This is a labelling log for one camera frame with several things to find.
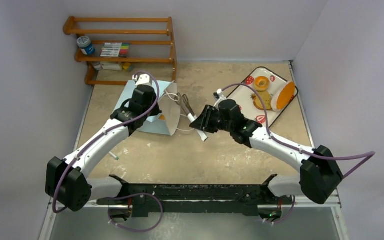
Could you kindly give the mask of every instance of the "white tray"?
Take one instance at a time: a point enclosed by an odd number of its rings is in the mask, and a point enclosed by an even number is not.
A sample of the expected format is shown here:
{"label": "white tray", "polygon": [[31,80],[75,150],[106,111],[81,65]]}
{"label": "white tray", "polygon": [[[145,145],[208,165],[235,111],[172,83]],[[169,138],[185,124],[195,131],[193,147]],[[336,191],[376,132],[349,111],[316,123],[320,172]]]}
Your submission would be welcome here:
{"label": "white tray", "polygon": [[[268,87],[268,93],[273,97],[273,95],[283,88],[283,86],[286,85],[288,82],[287,80],[283,79],[276,73],[272,72],[268,68],[265,67],[257,67],[248,77],[245,78],[245,80],[242,82],[243,84],[247,84],[250,87],[254,88],[254,81],[256,78],[264,76],[268,79],[270,79],[270,86]],[[253,91],[251,91],[249,88],[244,86],[238,86],[233,90],[231,94],[227,96],[228,99],[235,100],[236,103],[240,106],[243,115],[247,119],[255,120],[256,122],[259,122],[260,124],[266,123],[266,117],[264,116],[264,111],[259,110],[254,106],[254,100],[251,98],[251,95],[253,94]],[[288,108],[289,104],[291,104],[292,100],[295,99],[295,97],[298,94],[298,88],[295,87],[295,93],[293,94],[293,97],[290,99],[289,103],[286,105],[286,107],[280,111],[273,111],[273,110],[267,110],[267,116],[268,116],[268,123],[271,127],[278,117],[285,111],[285,109]]]}

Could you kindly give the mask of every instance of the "orange ring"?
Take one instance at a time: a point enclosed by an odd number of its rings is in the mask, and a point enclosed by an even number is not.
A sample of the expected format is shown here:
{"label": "orange ring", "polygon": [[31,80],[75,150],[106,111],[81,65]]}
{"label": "orange ring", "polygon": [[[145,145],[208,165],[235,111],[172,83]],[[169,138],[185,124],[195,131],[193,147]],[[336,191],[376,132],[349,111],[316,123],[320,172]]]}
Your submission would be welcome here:
{"label": "orange ring", "polygon": [[265,76],[259,76],[254,81],[255,90],[262,92],[269,89],[270,80]]}

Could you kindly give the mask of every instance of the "gift bag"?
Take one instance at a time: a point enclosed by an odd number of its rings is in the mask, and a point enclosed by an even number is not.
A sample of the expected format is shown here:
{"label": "gift bag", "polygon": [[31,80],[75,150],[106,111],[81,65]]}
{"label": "gift bag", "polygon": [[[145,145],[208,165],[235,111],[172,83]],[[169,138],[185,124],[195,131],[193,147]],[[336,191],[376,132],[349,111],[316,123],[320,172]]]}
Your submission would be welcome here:
{"label": "gift bag", "polygon": [[[178,86],[176,83],[169,81],[158,81],[158,85],[158,106],[162,113],[157,116],[148,117],[143,126],[139,128],[138,131],[172,136],[175,134],[179,125],[181,107],[177,105],[175,101],[171,100],[169,97],[163,97],[163,95],[165,91],[168,93],[177,94]],[[157,92],[155,82],[152,82],[152,87],[154,88],[155,92]],[[114,110],[119,109],[125,100],[132,97],[135,88],[135,81],[129,80],[124,87],[124,90],[121,93],[120,99],[115,105]]]}

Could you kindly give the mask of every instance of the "table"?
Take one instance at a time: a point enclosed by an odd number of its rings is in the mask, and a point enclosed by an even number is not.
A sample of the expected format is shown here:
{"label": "table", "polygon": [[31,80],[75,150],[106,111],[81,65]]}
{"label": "table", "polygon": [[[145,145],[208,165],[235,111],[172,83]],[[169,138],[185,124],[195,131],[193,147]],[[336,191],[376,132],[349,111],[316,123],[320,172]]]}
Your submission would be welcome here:
{"label": "table", "polygon": [[[293,80],[289,63],[188,63],[178,64],[178,90],[187,94],[196,114],[205,104],[213,104],[213,92],[241,82],[255,68],[266,67],[288,81]],[[171,79],[171,69],[155,64],[143,66],[158,80]],[[115,81],[131,76],[102,71],[98,80]],[[81,146],[104,125],[124,86],[96,85],[78,141]],[[179,128],[189,122],[180,119]],[[296,143],[311,146],[311,134],[299,99],[294,99],[272,126],[272,131]],[[239,145],[226,132],[210,134],[202,142],[195,131],[177,131],[173,136],[135,132],[107,155],[92,171],[90,178],[118,175],[130,183],[164,184],[261,184],[271,174],[294,175],[296,171],[267,153]],[[279,227],[261,225],[256,218],[241,214],[166,213],[159,230],[130,233],[107,225],[107,206],[88,203],[79,212],[65,211],[57,217],[48,211],[42,239],[348,239],[340,200],[335,191],[324,205],[306,197],[297,197],[295,212]],[[130,227],[144,229],[158,218],[150,213],[146,219],[129,220]]]}

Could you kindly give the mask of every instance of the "wooden rack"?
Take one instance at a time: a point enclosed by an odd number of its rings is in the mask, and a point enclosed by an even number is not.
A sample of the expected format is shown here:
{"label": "wooden rack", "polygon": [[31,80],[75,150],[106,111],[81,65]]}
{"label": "wooden rack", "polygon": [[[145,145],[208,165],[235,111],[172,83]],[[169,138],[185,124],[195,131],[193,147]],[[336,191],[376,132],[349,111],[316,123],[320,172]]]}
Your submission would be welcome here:
{"label": "wooden rack", "polygon": [[[134,30],[134,29],[80,29],[77,23],[80,22],[95,22],[95,23],[167,23],[164,30]],[[126,85],[125,81],[96,81],[93,77],[96,75],[96,70],[90,62],[123,62],[123,63],[158,63],[172,64],[173,74],[172,81],[176,80],[177,71],[177,54],[175,44],[175,34],[173,31],[172,18],[91,18],[91,17],[73,17],[70,16],[64,25],[63,31],[66,35],[76,34],[81,37],[87,34],[121,34],[121,35],[167,35],[169,41],[128,41],[128,40],[92,40],[93,44],[103,43],[130,43],[131,45],[168,45],[170,48],[169,58],[130,58],[130,57],[95,57],[84,55],[80,49],[75,54],[77,62],[88,62],[88,71],[84,79],[87,85]]]}

